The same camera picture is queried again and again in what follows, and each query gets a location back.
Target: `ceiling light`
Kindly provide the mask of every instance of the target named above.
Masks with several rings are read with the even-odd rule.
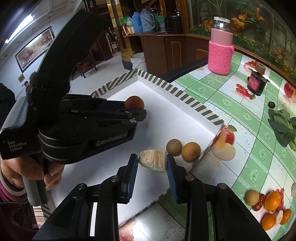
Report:
[[[14,32],[12,33],[10,38],[5,40],[5,43],[8,43],[19,31],[21,31],[32,20],[33,20],[33,17],[31,14],[28,15],[27,17],[25,17],[25,19],[19,24],[19,26],[16,28],[16,30],[14,30]]]

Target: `pink knitted bottle sleeve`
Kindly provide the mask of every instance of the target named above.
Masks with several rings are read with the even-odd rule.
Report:
[[[233,45],[223,46],[209,41],[208,68],[215,74],[227,75],[234,54]]]

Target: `wooden chair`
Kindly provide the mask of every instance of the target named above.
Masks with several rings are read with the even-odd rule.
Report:
[[[81,77],[83,76],[85,78],[85,73],[95,69],[96,71],[98,70],[96,68],[96,65],[94,63],[94,58],[92,52],[89,52],[89,55],[87,56],[86,60],[83,63],[77,63],[76,67],[78,69],[78,72],[80,73]]]
[[[114,53],[114,49],[117,49],[119,51],[119,45],[118,45],[118,42],[117,42],[117,39],[116,39],[116,35],[113,33],[113,31],[112,30],[107,30],[106,34],[108,36],[112,52]]]

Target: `white bottle lid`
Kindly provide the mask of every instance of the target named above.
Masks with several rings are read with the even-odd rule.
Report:
[[[222,18],[222,17],[214,17],[214,20],[218,20],[218,21],[225,22],[225,23],[230,23],[229,19]]]

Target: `bottle cap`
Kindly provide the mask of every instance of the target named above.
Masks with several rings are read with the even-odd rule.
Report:
[[[230,23],[230,20],[227,18],[222,18],[222,17],[214,17],[214,20],[225,22],[225,23]]]
[[[262,64],[260,64],[259,62],[257,62],[256,63],[256,65],[255,65],[255,70],[258,72],[258,73],[260,73],[260,74],[264,74],[265,73],[265,67],[262,65]]]

